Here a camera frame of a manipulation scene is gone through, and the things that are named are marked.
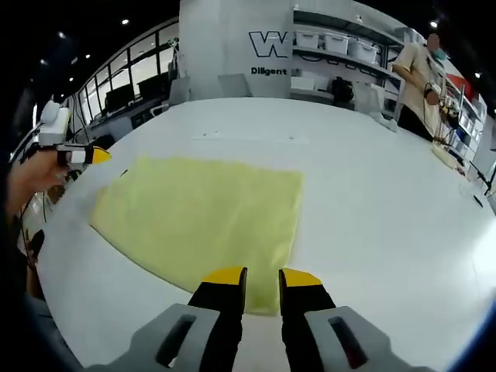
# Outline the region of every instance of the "beige shirt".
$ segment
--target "beige shirt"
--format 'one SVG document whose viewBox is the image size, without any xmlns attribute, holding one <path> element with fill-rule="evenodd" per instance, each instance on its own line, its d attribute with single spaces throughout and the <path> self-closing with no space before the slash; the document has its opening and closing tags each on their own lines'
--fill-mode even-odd
<svg viewBox="0 0 496 372">
<path fill-rule="evenodd" d="M 439 64 L 431 58 L 427 48 L 422 44 L 406 44 L 398 56 L 398 59 L 393 64 L 406 68 L 423 84 L 436 82 L 444 89 L 445 82 L 441 77 L 444 75 L 442 72 L 443 67 L 439 66 Z M 429 105 L 425 101 L 423 93 L 408 82 L 406 83 L 405 90 L 399 100 L 418 116 L 431 136 L 436 135 L 436 131 L 441 123 L 438 105 Z"/>
</svg>

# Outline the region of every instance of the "person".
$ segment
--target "person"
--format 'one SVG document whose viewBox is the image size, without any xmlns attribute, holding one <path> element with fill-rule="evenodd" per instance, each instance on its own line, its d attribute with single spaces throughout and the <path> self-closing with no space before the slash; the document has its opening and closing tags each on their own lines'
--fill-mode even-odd
<svg viewBox="0 0 496 372">
<path fill-rule="evenodd" d="M 433 33 L 424 45 L 405 45 L 393 63 L 393 72 L 406 82 L 399 100 L 403 107 L 398 126 L 428 141 L 436 136 L 441 123 L 439 95 L 434 84 L 445 84 L 441 78 L 444 73 L 440 63 L 444 58 L 446 55 L 439 48 L 439 37 Z"/>
<path fill-rule="evenodd" d="M 21 210 L 29 203 L 35 192 L 48 191 L 53 186 L 62 185 L 68 169 L 57 164 L 57 151 L 38 151 L 22 164 L 14 164 L 7 179 L 7 199 L 5 214 L 8 224 L 12 224 Z M 43 292 L 39 286 L 36 272 L 37 254 L 44 241 L 43 230 L 38 231 L 32 239 L 27 237 L 26 257 L 22 258 L 25 270 L 20 273 L 26 278 L 26 303 L 33 310 L 38 326 L 46 342 L 64 363 L 64 369 L 79 370 L 81 365 L 64 342 L 55 322 L 50 314 Z"/>
</svg>

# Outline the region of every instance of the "yellow cloth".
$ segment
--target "yellow cloth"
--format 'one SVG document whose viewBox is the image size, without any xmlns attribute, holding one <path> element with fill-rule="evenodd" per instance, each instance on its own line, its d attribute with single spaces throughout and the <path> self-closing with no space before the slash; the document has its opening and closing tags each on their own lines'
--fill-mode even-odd
<svg viewBox="0 0 496 372">
<path fill-rule="evenodd" d="M 279 309 L 303 177 L 241 163 L 139 159 L 99 195 L 91 225 L 149 272 L 195 291 L 212 271 L 248 267 L 245 311 Z"/>
</svg>

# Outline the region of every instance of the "red object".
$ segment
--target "red object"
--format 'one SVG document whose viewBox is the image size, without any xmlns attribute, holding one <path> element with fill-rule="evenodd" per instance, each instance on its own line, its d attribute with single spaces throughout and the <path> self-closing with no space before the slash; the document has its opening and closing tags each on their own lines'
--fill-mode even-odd
<svg viewBox="0 0 496 372">
<path fill-rule="evenodd" d="M 472 99 L 474 99 L 474 96 L 476 96 L 478 93 L 474 89 L 472 89 L 470 83 L 461 76 L 452 74 L 446 74 L 446 76 L 453 82 L 453 84 L 456 85 L 458 89 L 460 89 L 460 91 L 462 90 L 462 85 L 465 85 L 465 97 L 467 97 L 468 100 L 472 102 Z"/>
</svg>

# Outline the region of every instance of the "white table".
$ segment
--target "white table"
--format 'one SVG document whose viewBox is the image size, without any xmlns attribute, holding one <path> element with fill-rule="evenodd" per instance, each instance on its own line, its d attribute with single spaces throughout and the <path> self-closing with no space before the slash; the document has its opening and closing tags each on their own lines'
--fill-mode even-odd
<svg viewBox="0 0 496 372">
<path fill-rule="evenodd" d="M 414 365 L 447 369 L 494 300 L 496 218 L 429 144 L 327 105 L 232 98 L 173 107 L 117 142 L 55 206 L 40 279 L 84 366 L 127 351 L 133 333 L 190 294 L 149 274 L 87 223 L 95 192 L 137 157 L 238 160 L 300 170 L 304 196 L 290 267 L 320 278 Z M 281 320 L 245 315 L 237 370 L 288 370 Z"/>
</svg>

